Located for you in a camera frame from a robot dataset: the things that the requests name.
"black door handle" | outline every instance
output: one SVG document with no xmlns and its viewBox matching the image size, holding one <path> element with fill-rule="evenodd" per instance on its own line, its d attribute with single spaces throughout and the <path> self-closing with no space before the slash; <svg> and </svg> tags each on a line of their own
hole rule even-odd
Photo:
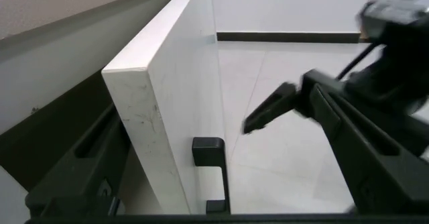
<svg viewBox="0 0 429 224">
<path fill-rule="evenodd" d="M 219 137 L 194 137 L 192 155 L 195 166 L 221 167 L 225 200 L 208 200 L 206 214 L 231 214 L 229 201 L 227 158 L 225 142 Z"/>
</svg>

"white cabinet door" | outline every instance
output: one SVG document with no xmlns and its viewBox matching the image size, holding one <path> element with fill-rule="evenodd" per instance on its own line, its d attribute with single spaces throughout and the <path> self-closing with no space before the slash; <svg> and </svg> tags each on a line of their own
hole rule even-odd
<svg viewBox="0 0 429 224">
<path fill-rule="evenodd" d="M 203 214 L 192 139 L 224 139 L 212 0 L 171 0 L 102 73 L 162 211 Z"/>
</svg>

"black baseboard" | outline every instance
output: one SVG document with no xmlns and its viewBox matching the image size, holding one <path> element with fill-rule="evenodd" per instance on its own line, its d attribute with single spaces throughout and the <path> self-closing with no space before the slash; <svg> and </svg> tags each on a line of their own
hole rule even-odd
<svg viewBox="0 0 429 224">
<path fill-rule="evenodd" d="M 359 42 L 360 33 L 259 33 L 218 32 L 218 41 L 240 42 L 298 42 L 298 43 L 346 43 Z"/>
</svg>

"white tiled floor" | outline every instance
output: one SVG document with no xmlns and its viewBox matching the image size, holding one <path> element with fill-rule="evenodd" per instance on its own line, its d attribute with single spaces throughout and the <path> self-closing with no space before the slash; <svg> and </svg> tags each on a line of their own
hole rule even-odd
<svg viewBox="0 0 429 224">
<path fill-rule="evenodd" d="M 282 82 L 338 74 L 366 45 L 219 42 L 233 213 L 338 213 L 353 205 L 323 130 L 294 112 L 241 135 L 241 122 Z M 370 55 L 357 68 L 377 57 Z"/>
</svg>

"robotic arm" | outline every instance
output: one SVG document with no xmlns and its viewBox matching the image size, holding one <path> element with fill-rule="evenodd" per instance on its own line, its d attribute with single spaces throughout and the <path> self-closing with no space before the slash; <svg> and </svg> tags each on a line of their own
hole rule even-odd
<svg viewBox="0 0 429 224">
<path fill-rule="evenodd" d="M 360 13 L 372 44 L 336 78 L 316 70 L 284 83 L 243 123 L 264 128 L 294 109 L 323 128 L 362 214 L 429 213 L 429 125 L 409 114 L 429 94 L 429 0 L 370 0 Z M 342 78 L 376 46 L 380 59 Z"/>
</svg>

